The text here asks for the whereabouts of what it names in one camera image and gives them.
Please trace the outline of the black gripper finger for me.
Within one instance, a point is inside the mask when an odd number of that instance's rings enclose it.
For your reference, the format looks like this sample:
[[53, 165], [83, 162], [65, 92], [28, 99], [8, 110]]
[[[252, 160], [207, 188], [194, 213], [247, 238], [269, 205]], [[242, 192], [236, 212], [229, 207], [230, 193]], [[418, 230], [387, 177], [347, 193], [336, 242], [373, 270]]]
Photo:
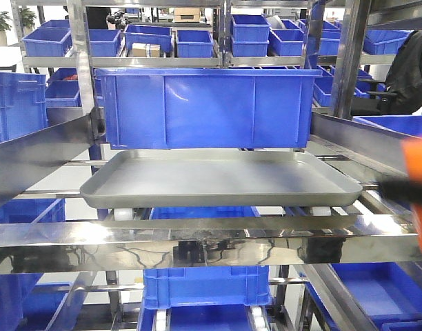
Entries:
[[422, 182], [391, 178], [378, 182], [380, 195], [393, 201], [405, 201], [422, 205]]

